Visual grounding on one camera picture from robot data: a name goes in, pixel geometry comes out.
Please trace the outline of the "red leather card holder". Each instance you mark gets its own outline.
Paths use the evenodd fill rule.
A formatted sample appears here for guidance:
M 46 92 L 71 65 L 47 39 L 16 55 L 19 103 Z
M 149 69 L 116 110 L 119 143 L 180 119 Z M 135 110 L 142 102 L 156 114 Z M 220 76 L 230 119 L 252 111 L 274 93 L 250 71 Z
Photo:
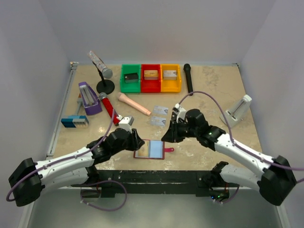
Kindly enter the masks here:
M 144 140 L 144 142 L 145 141 L 150 141 L 150 153 L 148 158 L 143 159 L 164 160 L 166 153 L 175 151 L 173 147 L 166 147 L 165 142 L 162 142 L 160 140 Z M 136 151 L 133 153 L 133 157 L 135 159 L 140 159 L 135 157 L 135 152 Z

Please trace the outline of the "silver VIP card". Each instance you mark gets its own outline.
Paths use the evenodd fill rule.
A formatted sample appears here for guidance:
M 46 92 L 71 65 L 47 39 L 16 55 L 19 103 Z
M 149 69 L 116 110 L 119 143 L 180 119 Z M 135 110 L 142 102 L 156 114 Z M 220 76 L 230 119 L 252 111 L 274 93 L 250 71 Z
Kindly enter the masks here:
M 150 119 L 150 124 L 155 126 L 165 126 L 166 124 L 166 118 L 158 117 L 158 116 L 152 116 Z
M 160 114 L 160 115 L 167 115 L 168 114 L 168 108 L 163 106 L 154 106 L 153 113 Z

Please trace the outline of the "gold credit card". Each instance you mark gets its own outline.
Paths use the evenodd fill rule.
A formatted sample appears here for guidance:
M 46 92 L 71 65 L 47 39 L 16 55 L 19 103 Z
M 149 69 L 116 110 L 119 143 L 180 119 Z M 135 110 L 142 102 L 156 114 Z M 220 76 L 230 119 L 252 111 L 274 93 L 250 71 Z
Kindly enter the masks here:
M 148 158 L 150 153 L 150 141 L 145 141 L 145 144 L 135 152 L 136 158 Z

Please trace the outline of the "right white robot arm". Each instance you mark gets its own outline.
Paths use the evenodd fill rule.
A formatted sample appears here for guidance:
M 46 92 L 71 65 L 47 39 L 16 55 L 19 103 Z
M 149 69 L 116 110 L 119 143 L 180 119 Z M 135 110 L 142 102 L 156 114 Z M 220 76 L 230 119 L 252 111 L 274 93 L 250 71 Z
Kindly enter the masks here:
M 186 111 L 177 104 L 172 109 L 169 128 L 161 140 L 180 143 L 185 138 L 196 138 L 202 146 L 243 165 L 243 168 L 238 168 L 220 162 L 211 171 L 211 183 L 222 181 L 251 188 L 275 206 L 280 206 L 297 184 L 286 158 L 273 158 L 238 143 L 223 129 L 208 124 L 200 110 Z

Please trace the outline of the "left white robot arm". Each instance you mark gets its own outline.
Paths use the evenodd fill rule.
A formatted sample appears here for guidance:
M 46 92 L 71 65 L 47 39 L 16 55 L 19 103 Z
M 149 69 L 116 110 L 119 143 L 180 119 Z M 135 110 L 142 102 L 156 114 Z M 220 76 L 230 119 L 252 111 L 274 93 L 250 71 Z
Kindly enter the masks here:
M 6 200 L 23 207 L 37 200 L 47 190 L 87 185 L 95 165 L 110 160 L 121 151 L 136 151 L 144 144 L 136 129 L 127 131 L 117 128 L 108 136 L 68 155 L 44 161 L 24 159 L 8 179 L 11 189 Z

